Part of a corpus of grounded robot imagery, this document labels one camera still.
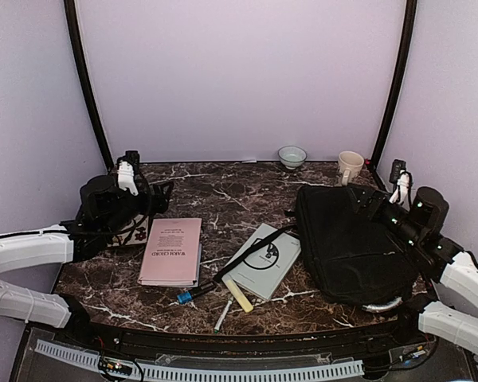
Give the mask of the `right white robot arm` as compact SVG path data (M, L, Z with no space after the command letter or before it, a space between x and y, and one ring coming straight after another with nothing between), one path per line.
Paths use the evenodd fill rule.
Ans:
M413 176L403 160L393 161L390 183L391 194L374 190L360 194L355 212L382 224L422 278L460 296L478 311L478 260L441 232L449 203L428 186L413 192ZM453 309L438 296L417 294L400 302L398 322L391 328L390 337L398 345L408 345L425 333L478 356L478 317Z

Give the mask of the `black student bag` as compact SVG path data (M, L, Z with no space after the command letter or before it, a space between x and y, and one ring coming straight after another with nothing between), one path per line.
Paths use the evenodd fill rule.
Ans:
M353 211L352 187L305 185L296 195L291 227L262 224L214 276L223 277L290 228L300 241L300 257L316 288L331 303L364 310L392 310L412 297L416 267L380 223Z

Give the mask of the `yellow highlighter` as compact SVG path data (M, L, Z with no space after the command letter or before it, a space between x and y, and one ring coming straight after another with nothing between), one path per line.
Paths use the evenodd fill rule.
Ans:
M243 309L244 312L250 313L253 310L253 305L246 298L245 294L242 292L240 287L234 282L233 279L224 277L222 282L225 284L226 288L229 290L231 295L235 298L237 303Z

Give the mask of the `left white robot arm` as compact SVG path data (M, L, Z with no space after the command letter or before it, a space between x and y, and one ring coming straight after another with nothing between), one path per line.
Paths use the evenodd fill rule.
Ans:
M90 179L80 188L76 217L38 230L0 234L0 275L45 264L81 263L131 238L137 228L167 210L173 182L150 185L129 150L115 173ZM65 329L80 347L96 341L86 309L65 294L45 294L0 279L0 316Z

